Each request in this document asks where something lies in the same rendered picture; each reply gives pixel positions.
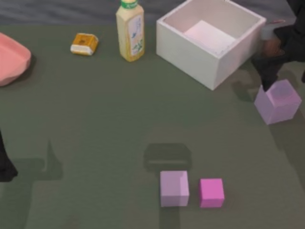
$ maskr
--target dark green table surface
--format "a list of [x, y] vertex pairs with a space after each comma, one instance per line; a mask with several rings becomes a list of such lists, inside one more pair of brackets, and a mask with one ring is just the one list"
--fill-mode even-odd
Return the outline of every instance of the dark green table surface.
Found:
[[[119, 56], [115, 27], [0, 31], [36, 57], [0, 89], [0, 127], [20, 172], [0, 185], [1, 229], [305, 228], [305, 120], [300, 111], [264, 124], [251, 64], [212, 92], [155, 54], [154, 28], [134, 63]], [[94, 56], [70, 53], [77, 32], [102, 36]], [[292, 63], [281, 77], [304, 98], [303, 69]], [[163, 152], [186, 163], [149, 163]], [[158, 171], [183, 168], [189, 206], [160, 209]], [[223, 208], [199, 208], [203, 177], [224, 179]]]

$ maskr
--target bottle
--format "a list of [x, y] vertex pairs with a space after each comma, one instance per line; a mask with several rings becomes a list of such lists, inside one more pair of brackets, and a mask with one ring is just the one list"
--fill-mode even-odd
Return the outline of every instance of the bottle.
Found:
[[121, 56], [133, 62], [144, 54], [144, 10], [138, 0], [121, 0], [116, 12]]

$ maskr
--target white box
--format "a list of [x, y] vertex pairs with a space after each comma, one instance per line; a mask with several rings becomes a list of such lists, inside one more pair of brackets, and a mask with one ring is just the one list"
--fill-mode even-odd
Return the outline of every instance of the white box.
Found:
[[157, 54], [214, 90], [257, 51], [265, 23], [229, 0], [187, 0], [157, 21]]

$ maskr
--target pink bowl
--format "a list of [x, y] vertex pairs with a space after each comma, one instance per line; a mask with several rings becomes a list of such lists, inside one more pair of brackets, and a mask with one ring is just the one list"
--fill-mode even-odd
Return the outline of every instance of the pink bowl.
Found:
[[31, 52], [14, 39], [0, 33], [0, 86], [22, 75], [31, 63]]

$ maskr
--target purple cube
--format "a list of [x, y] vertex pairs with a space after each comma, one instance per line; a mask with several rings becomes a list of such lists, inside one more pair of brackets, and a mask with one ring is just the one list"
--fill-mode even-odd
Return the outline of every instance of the purple cube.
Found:
[[224, 203], [223, 180], [200, 179], [199, 196], [201, 208], [220, 208]]
[[255, 100], [255, 106], [267, 125], [293, 119], [302, 99], [288, 80], [275, 82], [264, 92], [262, 86]]
[[185, 207], [189, 202], [187, 171], [160, 173], [161, 207]]

